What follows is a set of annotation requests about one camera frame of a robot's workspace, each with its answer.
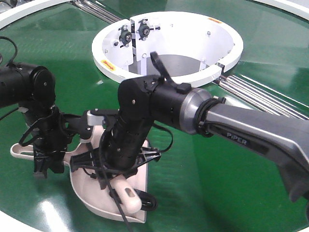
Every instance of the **wire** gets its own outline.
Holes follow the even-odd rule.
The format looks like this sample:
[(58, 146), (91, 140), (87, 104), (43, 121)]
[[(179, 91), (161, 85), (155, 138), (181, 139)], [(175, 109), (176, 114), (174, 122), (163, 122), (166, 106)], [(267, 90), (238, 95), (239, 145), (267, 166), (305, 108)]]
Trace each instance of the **wire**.
[(14, 53), (14, 55), (12, 56), (12, 58), (8, 62), (8, 65), (11, 65), (13, 63), (13, 60), (17, 56), (17, 53), (18, 53), (17, 45), (14, 43), (13, 40), (11, 40), (10, 38), (5, 37), (5, 36), (0, 36), (0, 40), (7, 40), (7, 41), (11, 42), (13, 44), (14, 48), (15, 48), (15, 53)]
[(0, 117), (0, 121), (1, 121), (2, 119), (4, 119), (5, 117), (7, 117), (8, 115), (10, 115), (11, 113), (15, 112), (16, 110), (18, 110), (18, 107), (15, 108), (15, 109), (13, 109), (13, 110), (11, 110), (11, 111), (9, 111), (9, 112), (7, 112), (5, 115), (1, 116), (1, 117)]
[(154, 123), (154, 127), (157, 128), (157, 129), (159, 129), (159, 130), (161, 130), (161, 131), (165, 131), (165, 132), (167, 132), (167, 133), (169, 133), (169, 134), (171, 135), (171, 141), (170, 141), (168, 147), (165, 148), (165, 149), (163, 149), (163, 150), (158, 150), (158, 152), (160, 152), (160, 153), (167, 152), (167, 151), (172, 147), (172, 145), (173, 145), (173, 143), (174, 143), (174, 136), (173, 136), (173, 133), (172, 133), (169, 129), (167, 129), (167, 128), (165, 128), (165, 127), (162, 127), (162, 126), (160, 126), (160, 125), (158, 125), (158, 124), (155, 124), (155, 123)]
[(126, 218), (126, 215), (125, 215), (124, 211), (123, 211), (122, 208), (121, 208), (121, 205), (120, 205), (120, 203), (119, 203), (119, 201), (118, 201), (118, 199), (117, 199), (117, 196), (116, 196), (115, 192), (114, 192), (113, 189), (112, 189), (112, 186), (111, 186), (111, 184), (110, 184), (110, 181), (109, 181), (109, 179), (107, 178), (105, 169), (104, 169), (104, 167), (103, 167), (103, 162), (102, 162), (102, 158), (101, 158), (101, 157), (102, 157), (102, 143), (103, 143), (104, 137), (105, 137), (105, 135), (106, 135), (106, 131), (107, 131), (107, 130), (104, 131), (104, 133), (102, 134), (102, 136), (101, 136), (101, 138), (100, 138), (99, 149), (98, 149), (98, 152), (99, 152), (99, 161), (100, 161), (100, 165), (101, 165), (101, 170), (102, 170), (102, 172), (103, 172), (105, 182), (106, 182), (106, 184), (107, 184), (107, 186), (108, 186), (108, 188), (109, 188), (109, 190), (110, 190), (110, 193), (111, 193), (111, 195), (112, 195), (112, 198), (114, 199), (114, 201), (115, 201), (115, 203), (116, 203), (116, 206), (117, 206), (117, 208), (118, 208), (118, 210), (119, 210), (119, 212), (120, 212), (120, 214), (121, 214), (122, 219), (124, 220), (124, 222), (125, 222), (125, 224), (126, 224), (126, 227), (127, 227), (128, 231), (129, 231), (129, 232), (133, 232), (133, 229), (131, 228), (131, 226), (130, 226), (130, 224), (129, 224), (127, 218)]

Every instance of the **white dustpan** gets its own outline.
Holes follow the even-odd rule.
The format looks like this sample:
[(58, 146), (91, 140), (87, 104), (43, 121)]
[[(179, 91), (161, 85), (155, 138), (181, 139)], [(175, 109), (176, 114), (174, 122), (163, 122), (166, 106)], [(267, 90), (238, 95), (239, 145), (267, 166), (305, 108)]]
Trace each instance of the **white dustpan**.
[[(70, 158), (74, 155), (79, 155), (88, 151), (86, 143), (91, 142), (93, 148), (99, 146), (99, 140), (103, 134), (104, 129), (102, 126), (95, 126), (93, 130), (93, 135), (89, 141), (83, 141), (80, 143), (77, 148), (72, 152), (66, 152), (64, 157), (64, 164), (70, 166)], [(16, 158), (33, 160), (33, 149), (31, 145), (22, 147), (20, 144), (14, 144), (11, 147), (11, 155)], [(135, 191), (133, 189), (139, 189), (142, 191), (147, 190), (147, 167), (148, 164), (145, 164), (138, 168), (136, 175), (131, 176), (127, 180), (120, 175), (111, 180), (111, 186), (116, 189), (117, 186), (120, 186), (120, 191), (123, 192), (130, 189), (130, 192)], [(98, 180), (90, 178), (83, 169), (78, 169), (75, 172), (70, 172), (70, 180), (75, 194), (79, 199), (85, 204), (85, 206), (94, 214), (99, 215), (104, 218), (123, 221), (123, 218), (116, 206), (115, 201), (110, 196), (110, 191), (108, 187), (104, 190), (101, 190)], [(124, 204), (121, 205), (126, 218), (129, 222), (139, 222), (145, 223), (146, 221), (146, 211), (138, 210), (136, 212), (136, 207), (139, 204), (139, 197), (137, 194), (126, 194), (127, 200), (121, 198)]]

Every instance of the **orange label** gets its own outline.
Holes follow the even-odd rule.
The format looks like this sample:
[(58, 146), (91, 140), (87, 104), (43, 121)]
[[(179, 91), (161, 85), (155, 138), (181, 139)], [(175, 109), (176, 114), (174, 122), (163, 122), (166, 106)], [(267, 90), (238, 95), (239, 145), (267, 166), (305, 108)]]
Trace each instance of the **orange label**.
[(109, 70), (111, 70), (111, 71), (115, 71), (115, 66), (113, 66), (113, 64), (112, 63), (110, 63), (109, 61), (107, 61), (107, 60), (101, 60), (101, 63), (102, 64), (104, 64)]
[(214, 21), (214, 22), (216, 22), (216, 23), (222, 23), (220, 20), (215, 19), (215, 18), (208, 18), (208, 19), (211, 20), (211, 21)]

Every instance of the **green floor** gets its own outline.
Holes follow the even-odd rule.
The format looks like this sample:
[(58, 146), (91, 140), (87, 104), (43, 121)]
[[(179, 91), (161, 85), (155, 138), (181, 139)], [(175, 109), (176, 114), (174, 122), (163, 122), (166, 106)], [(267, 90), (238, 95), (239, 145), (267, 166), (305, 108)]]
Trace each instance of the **green floor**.
[[(263, 82), (309, 104), (309, 23), (246, 0), (105, 0), (123, 17), (152, 11), (188, 11), (220, 19), (244, 40), (239, 64), (230, 74)], [(118, 108), (118, 84), (95, 67), (91, 43), (108, 24), (69, 3), (40, 11), (1, 30), (19, 48), (16, 61), (48, 67), (56, 76), (56, 103), (65, 113)], [(4, 56), (12, 49), (0, 43)], [(226, 92), (204, 86), (213, 95)], [(289, 100), (309, 115), (309, 108)], [(3, 115), (12, 107), (0, 110)], [(19, 113), (0, 122), (0, 210), (45, 232), (126, 231), (123, 222), (98, 217), (74, 194), (69, 171), (32, 177), (30, 161), (10, 156), (10, 146), (26, 130)], [(209, 139), (172, 130), (174, 146), (160, 162), (150, 163), (148, 191), (159, 206), (136, 232), (292, 232), (308, 226), (306, 201), (288, 200), (273, 163), (218, 137)], [(154, 146), (166, 147), (169, 136), (153, 130)], [(55, 215), (46, 210), (52, 205)]]

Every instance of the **bolt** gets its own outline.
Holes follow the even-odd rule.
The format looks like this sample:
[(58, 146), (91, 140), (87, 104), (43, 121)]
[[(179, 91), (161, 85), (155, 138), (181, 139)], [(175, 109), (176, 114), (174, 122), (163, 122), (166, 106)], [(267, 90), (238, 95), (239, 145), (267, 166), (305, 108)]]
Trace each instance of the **bolt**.
[(132, 35), (131, 35), (131, 33), (126, 35), (125, 40), (126, 40), (127, 42), (130, 42), (130, 41), (132, 40)]
[(144, 30), (143, 30), (143, 32), (142, 32), (142, 34), (143, 34), (143, 35), (145, 35), (145, 36), (148, 36), (148, 35), (149, 35), (149, 33), (150, 33), (149, 28), (144, 28)]

